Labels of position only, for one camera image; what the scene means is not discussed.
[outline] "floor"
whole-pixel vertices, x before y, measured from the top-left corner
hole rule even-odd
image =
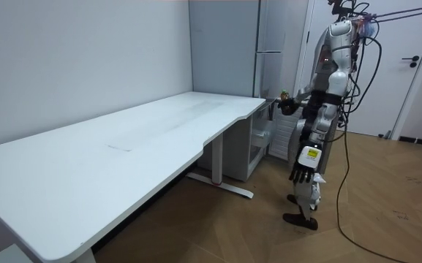
[[[422,145],[348,137],[351,170],[340,196],[341,225],[357,243],[422,262]],[[251,200],[184,178],[110,241],[99,263],[390,262],[355,247],[336,228],[336,194],[346,170],[343,140],[333,145],[314,213],[317,232],[289,225],[298,211],[286,164],[263,159],[247,183]]]

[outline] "yellow label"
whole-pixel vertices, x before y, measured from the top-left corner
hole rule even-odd
[[[308,156],[316,158],[318,156],[318,152],[315,150],[309,150],[308,151]]]

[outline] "door frame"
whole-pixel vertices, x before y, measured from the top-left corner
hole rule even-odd
[[[306,11],[306,19],[305,19],[305,26],[304,26],[304,36],[301,43],[300,55],[298,57],[298,67],[297,67],[297,75],[295,78],[295,85],[293,87],[293,96],[296,95],[298,91],[298,87],[301,82],[302,73],[305,66],[305,54],[306,54],[306,46],[308,45],[308,37],[309,37],[309,30],[312,26],[312,18],[313,18],[313,9],[314,9],[314,1],[309,0],[308,2],[308,9]],[[422,86],[422,59],[419,63],[418,69],[415,72],[415,76],[412,79],[411,85],[409,87],[409,91],[407,92],[406,99],[404,100],[404,104],[402,105],[401,111],[399,112],[398,118],[393,127],[393,132],[391,134],[392,140],[398,140],[401,136],[402,129],[404,128],[404,124],[407,120],[407,116],[410,113],[412,108],[412,103],[414,102],[415,97]]]

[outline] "wire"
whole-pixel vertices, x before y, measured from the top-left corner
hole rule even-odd
[[[352,78],[352,75],[351,75],[351,74],[349,74],[349,79],[350,79],[350,81],[352,81],[352,83],[354,84],[354,91],[358,91],[358,94],[352,94],[352,96],[347,96],[347,97],[346,97],[346,99],[349,99],[349,98],[355,98],[355,97],[360,96],[360,95],[362,94],[362,92],[361,92],[361,90],[360,90],[360,87],[357,85],[357,81],[355,81],[355,80]]]
[[[365,56],[365,47],[366,47],[366,39],[371,39],[371,37],[362,37],[362,53],[361,53],[361,58],[360,58],[360,62],[359,62],[359,64],[358,64],[358,70],[357,70],[357,76],[355,77],[355,80],[352,78],[352,76],[351,75],[349,75],[349,78],[352,80],[352,82],[354,83],[354,85],[355,85],[355,87],[356,88],[358,88],[358,90],[360,90],[360,88],[358,87],[358,84],[357,84],[357,82],[358,82],[358,78],[360,77],[360,72],[361,72],[361,70],[362,70],[362,65],[363,65],[363,58],[364,58],[364,56]],[[375,75],[376,75],[376,73],[377,73],[377,70],[378,70],[378,67],[379,67],[379,62],[380,62],[380,60],[381,60],[381,55],[382,55],[382,47],[381,47],[381,44],[375,39],[374,40],[375,41],[375,43],[377,43],[377,45],[378,45],[378,48],[379,48],[379,50],[380,50],[380,52],[379,52],[379,54],[378,54],[378,64],[377,64],[377,68],[375,69],[375,72],[374,72],[374,74],[373,74],[373,76],[372,76],[372,79],[371,79],[371,81],[370,81],[370,84],[369,84],[369,86],[365,89],[365,92],[363,93],[363,96],[362,96],[362,99],[363,99],[363,97],[365,96],[365,94],[366,94],[366,92],[368,91],[368,89],[369,89],[369,87],[370,87],[370,85],[372,84],[372,82],[373,82],[373,79],[374,79],[374,77],[375,77]],[[360,103],[361,103],[361,101],[358,103],[358,106],[353,110],[353,111],[351,111],[351,109],[352,109],[352,100],[353,100],[353,96],[354,95],[352,95],[351,97],[350,97],[350,105],[349,105],[349,110],[347,111],[347,112],[345,112],[344,111],[344,106],[345,106],[345,100],[347,100],[349,97],[347,97],[347,98],[345,98],[344,99],[344,105],[342,106],[342,112],[343,112],[343,114],[345,115],[345,126],[344,126],[344,132],[338,137],[338,138],[336,138],[335,140],[332,140],[332,142],[334,142],[334,141],[337,141],[337,140],[339,140],[340,138],[344,138],[344,148],[345,148],[345,158],[346,158],[346,161],[347,161],[347,170],[346,170],[346,173],[345,173],[345,176],[344,176],[344,178],[342,179],[342,182],[341,182],[341,185],[339,186],[339,190],[337,191],[337,197],[336,197],[336,217],[337,217],[337,228],[339,229],[339,231],[341,232],[341,234],[347,239],[347,240],[349,240],[353,245],[356,245],[356,246],[358,246],[359,248],[362,248],[362,249],[364,249],[365,251],[368,251],[368,252],[370,252],[370,253],[372,253],[372,254],[375,254],[375,255],[377,255],[377,256],[380,256],[380,257],[382,257],[382,258],[385,258],[385,259],[389,259],[389,260],[391,260],[391,261],[394,261],[394,262],[399,262],[399,263],[407,263],[407,262],[404,262],[404,261],[402,261],[402,260],[398,260],[398,259],[393,259],[393,258],[391,258],[391,257],[389,257],[389,256],[385,256],[385,255],[382,255],[382,254],[380,254],[380,253],[378,253],[378,252],[375,252],[375,251],[373,251],[373,250],[370,250],[370,249],[368,249],[368,248],[365,248],[364,246],[362,246],[362,245],[360,245],[360,244],[358,244],[358,243],[356,243],[354,240],[352,240],[352,239],[350,239],[350,237],[348,237],[345,233],[344,233],[344,230],[342,230],[342,228],[341,228],[341,223],[340,223],[340,219],[339,219],[339,217],[340,217],[340,213],[339,213],[339,196],[340,196],[340,194],[341,194],[341,190],[342,190],[342,186],[344,186],[344,183],[345,183],[345,181],[346,181],[346,179],[347,179],[347,176],[349,175],[349,171],[350,171],[350,160],[349,160],[349,148],[348,148],[348,146],[347,146],[347,125],[349,124],[349,115],[350,115],[350,113],[352,113],[352,112],[354,112],[357,108],[358,108],[358,106],[360,105]]]
[[[372,83],[373,83],[374,79],[375,79],[375,78],[376,78],[376,76],[377,76],[378,69],[380,68],[381,57],[383,56],[383,47],[382,47],[382,46],[381,46],[381,44],[378,42],[378,40],[376,40],[376,39],[374,39],[374,38],[372,38],[372,37],[362,37],[362,39],[370,39],[371,41],[375,42],[375,43],[378,45],[378,50],[379,50],[379,53],[378,53],[378,61],[377,61],[377,65],[376,65],[376,67],[375,67],[375,69],[374,69],[373,76],[372,76],[372,78],[371,78],[371,80],[370,80],[369,84],[368,84],[368,85],[367,85],[367,87],[365,88],[365,91],[364,91],[364,93],[363,93],[362,97],[360,98],[360,101],[358,102],[357,106],[356,106],[353,110],[348,110],[348,111],[347,111],[347,114],[350,114],[350,113],[355,112],[355,111],[356,111],[356,110],[360,107],[360,105],[361,105],[361,103],[362,103],[363,99],[365,98],[366,93],[369,91],[370,87],[372,86]]]
[[[370,3],[367,3],[367,2],[361,2],[360,4],[357,4],[357,5],[354,7],[354,10],[353,10],[353,11],[355,11],[355,10],[357,9],[357,7],[359,7],[359,6],[361,6],[361,5],[366,5],[366,7],[364,7],[364,8],[362,9],[362,11],[360,11],[360,13],[365,12],[365,10],[366,10],[367,8],[369,8],[369,7],[370,7]]]
[[[378,23],[383,23],[383,22],[388,22],[388,21],[395,21],[395,20],[399,20],[399,19],[402,19],[402,18],[411,18],[411,17],[414,17],[416,15],[422,15],[422,12],[417,13],[417,14],[413,14],[413,15],[405,15],[405,16],[398,17],[398,18],[390,18],[390,19],[380,20],[380,21],[378,21]]]
[[[398,14],[403,14],[403,13],[406,13],[406,12],[413,12],[413,11],[420,11],[420,10],[422,10],[422,7],[414,8],[414,9],[408,9],[408,10],[402,10],[402,11],[397,11],[397,12],[390,12],[390,13],[386,13],[386,14],[383,14],[383,15],[377,15],[376,18],[382,18],[382,17],[389,16],[389,15],[398,15]]]
[[[344,134],[343,134],[343,136],[344,136],[345,158],[346,158],[346,161],[347,161],[347,170],[346,170],[346,172],[345,172],[345,176],[344,176],[344,178],[342,179],[342,182],[341,182],[341,185],[340,185],[340,187],[339,187],[339,190],[337,191],[337,198],[336,198],[337,228],[339,229],[339,231],[341,232],[341,234],[342,234],[342,235],[343,235],[343,236],[344,236],[347,240],[349,240],[352,244],[354,244],[354,245],[358,246],[359,248],[362,248],[362,249],[364,249],[365,251],[368,251],[368,252],[370,252],[370,253],[372,253],[372,254],[375,254],[375,255],[377,255],[377,256],[381,256],[382,258],[389,259],[389,260],[394,261],[394,262],[407,263],[407,262],[402,261],[402,260],[399,260],[399,259],[393,259],[393,258],[391,258],[391,257],[389,257],[389,256],[382,255],[382,254],[380,254],[380,253],[378,253],[378,252],[375,252],[375,251],[373,251],[373,250],[370,250],[370,249],[368,249],[368,248],[366,248],[366,247],[364,247],[364,246],[362,246],[362,245],[360,245],[360,244],[356,243],[354,240],[351,240],[351,239],[350,239],[350,237],[348,237],[348,236],[344,233],[344,230],[342,230],[342,228],[341,228],[341,223],[340,223],[340,220],[339,220],[339,215],[340,215],[340,213],[339,213],[339,196],[341,195],[342,186],[344,186],[344,182],[346,181],[347,176],[349,175],[349,171],[350,171],[349,150],[348,150],[348,146],[347,146],[347,125],[346,125],[346,126],[345,126],[345,128],[344,128]]]

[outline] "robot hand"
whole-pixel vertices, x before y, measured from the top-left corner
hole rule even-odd
[[[321,157],[321,145],[310,141],[302,142],[301,151],[293,165],[289,180],[294,183],[311,183]]]
[[[279,105],[277,105],[279,109],[282,109],[282,114],[284,115],[292,115],[295,113],[298,108],[300,107],[299,103],[296,103],[294,98],[284,99],[282,100]]]

